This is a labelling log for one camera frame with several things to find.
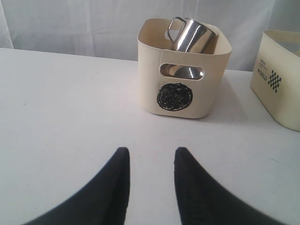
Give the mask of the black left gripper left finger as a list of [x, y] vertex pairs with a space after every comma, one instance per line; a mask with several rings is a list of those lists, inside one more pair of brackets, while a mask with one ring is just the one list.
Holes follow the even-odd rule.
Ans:
[[130, 154], [119, 147], [77, 193], [29, 225], [123, 225], [130, 195]]

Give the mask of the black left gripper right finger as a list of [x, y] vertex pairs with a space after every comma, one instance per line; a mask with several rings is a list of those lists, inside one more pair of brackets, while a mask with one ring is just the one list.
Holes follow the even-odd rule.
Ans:
[[279, 225], [220, 185], [185, 147], [174, 157], [174, 186], [183, 225]]

